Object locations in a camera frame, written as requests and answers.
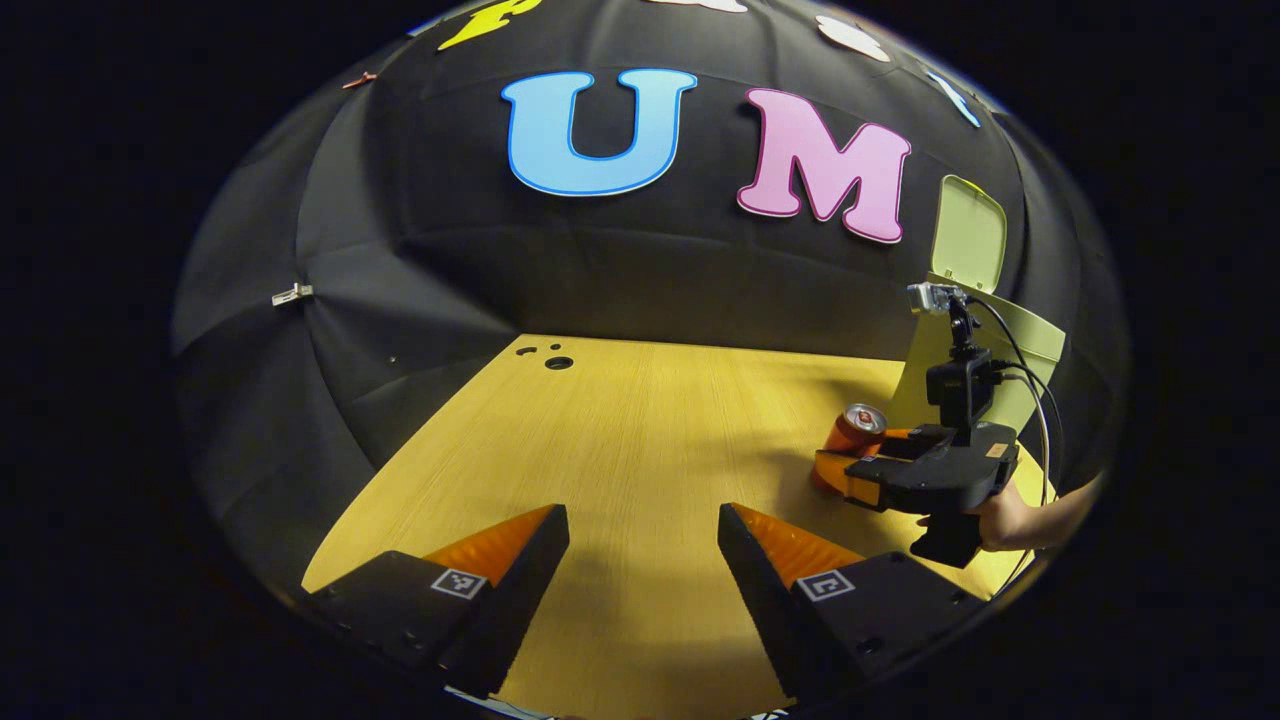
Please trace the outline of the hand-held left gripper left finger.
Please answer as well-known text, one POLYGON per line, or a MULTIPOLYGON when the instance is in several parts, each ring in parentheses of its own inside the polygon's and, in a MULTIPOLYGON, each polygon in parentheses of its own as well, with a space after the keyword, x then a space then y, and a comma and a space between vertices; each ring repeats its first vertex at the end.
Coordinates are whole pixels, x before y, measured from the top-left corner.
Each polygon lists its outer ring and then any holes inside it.
POLYGON ((379 553, 306 602, 339 637, 413 679, 488 698, 568 546, 566 507, 548 503, 424 556, 379 553))

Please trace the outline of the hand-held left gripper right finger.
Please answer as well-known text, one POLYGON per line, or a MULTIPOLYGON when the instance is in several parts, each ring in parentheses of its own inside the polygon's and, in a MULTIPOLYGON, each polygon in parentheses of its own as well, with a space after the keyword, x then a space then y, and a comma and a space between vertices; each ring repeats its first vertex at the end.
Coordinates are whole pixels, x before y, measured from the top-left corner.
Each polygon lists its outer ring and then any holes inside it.
POLYGON ((721 505, 717 542, 783 694, 796 701, 879 680, 988 603, 906 553, 864 557, 741 503, 721 505))

